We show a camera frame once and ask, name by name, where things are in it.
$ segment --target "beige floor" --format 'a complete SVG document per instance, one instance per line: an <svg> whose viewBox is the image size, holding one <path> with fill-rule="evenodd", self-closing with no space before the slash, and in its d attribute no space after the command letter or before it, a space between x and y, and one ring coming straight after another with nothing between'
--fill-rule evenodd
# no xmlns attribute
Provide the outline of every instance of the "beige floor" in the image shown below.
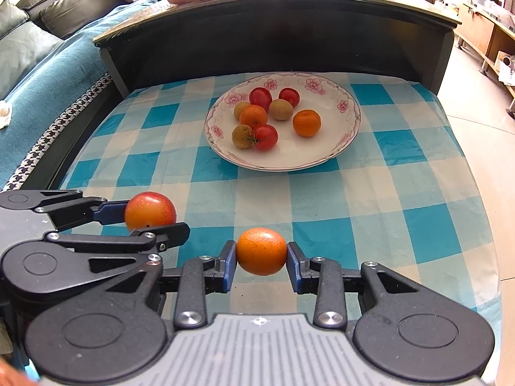
<svg viewBox="0 0 515 386"><path fill-rule="evenodd" d="M493 73L479 73L472 50L453 49L438 98L477 181L497 249L503 306L497 386L515 385L515 121L510 95Z"/></svg>

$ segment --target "plate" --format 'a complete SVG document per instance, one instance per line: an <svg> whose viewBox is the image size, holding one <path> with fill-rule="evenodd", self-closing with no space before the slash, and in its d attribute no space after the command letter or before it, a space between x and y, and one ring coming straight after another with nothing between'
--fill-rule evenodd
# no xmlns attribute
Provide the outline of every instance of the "plate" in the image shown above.
<svg viewBox="0 0 515 386"><path fill-rule="evenodd" d="M237 148L232 131L239 124L233 114L236 104L249 101L256 87L268 89L275 100L279 92L290 87L298 91L301 110L315 110L322 121L318 133L304 138L295 133L292 118L278 121L268 117L268 124L277 129L279 141L263 152L253 147ZM251 170L281 172L303 170L336 157L350 145L360 128L361 112L348 91L327 78L300 72L279 72L249 79L223 94L209 109L204 133L210 147L224 160Z"/></svg>

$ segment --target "blue and white tablecloth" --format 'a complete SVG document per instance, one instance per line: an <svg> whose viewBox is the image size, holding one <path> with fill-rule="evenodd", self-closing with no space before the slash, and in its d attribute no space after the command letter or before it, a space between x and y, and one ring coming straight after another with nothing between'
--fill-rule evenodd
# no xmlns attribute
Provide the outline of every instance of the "blue and white tablecloth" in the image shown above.
<svg viewBox="0 0 515 386"><path fill-rule="evenodd" d="M365 74L320 74L356 98L359 134L336 158L303 171L239 168L203 135L209 107L260 74L193 79L133 92L106 118L62 187L85 196L168 196L191 227L165 265L216 256L251 227L278 231L308 257L344 267L380 262L480 312L496 333L483 379L499 363L501 301L490 226L476 183L436 97L420 84ZM124 225L89 224L75 233L126 234ZM350 298L349 317L359 316ZM208 296L210 312L307 312L313 295L293 293L285 269L257 277L238 268L229 294Z"/></svg>

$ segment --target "red fruit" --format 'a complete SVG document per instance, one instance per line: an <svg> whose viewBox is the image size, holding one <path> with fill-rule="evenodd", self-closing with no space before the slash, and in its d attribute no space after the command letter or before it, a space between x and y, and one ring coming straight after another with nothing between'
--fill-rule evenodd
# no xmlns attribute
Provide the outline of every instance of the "red fruit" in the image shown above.
<svg viewBox="0 0 515 386"><path fill-rule="evenodd" d="M268 113L268 108L272 102L272 95L270 92L263 87L256 87L249 94L250 104L261 106Z"/></svg>
<svg viewBox="0 0 515 386"><path fill-rule="evenodd" d="M300 102L300 96L297 90L288 87L283 88L281 90L281 92L279 93L279 99L286 100L293 107L295 107Z"/></svg>
<svg viewBox="0 0 515 386"><path fill-rule="evenodd" d="M144 191L134 196L124 213L129 230L152 226L169 225L177 222L177 212L170 199L161 193Z"/></svg>
<svg viewBox="0 0 515 386"><path fill-rule="evenodd" d="M254 145L260 151L271 150L277 144L277 140L279 139L277 130L272 125L261 125L256 127L252 131L252 136L256 140Z"/></svg>

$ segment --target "orange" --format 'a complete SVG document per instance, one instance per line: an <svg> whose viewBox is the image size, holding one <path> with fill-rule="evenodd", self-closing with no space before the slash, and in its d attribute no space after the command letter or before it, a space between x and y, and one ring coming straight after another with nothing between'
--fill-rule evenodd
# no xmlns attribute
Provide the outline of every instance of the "orange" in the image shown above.
<svg viewBox="0 0 515 386"><path fill-rule="evenodd" d="M250 126L252 129L262 124L266 124L268 115L266 110L256 104L251 104L243 109L239 115L239 122Z"/></svg>
<svg viewBox="0 0 515 386"><path fill-rule="evenodd" d="M257 276L271 275L286 262L286 241L271 229L248 229L236 244L236 259L249 273Z"/></svg>
<svg viewBox="0 0 515 386"><path fill-rule="evenodd" d="M310 138L320 130L322 121L315 110L301 110L293 116L293 129L297 135Z"/></svg>

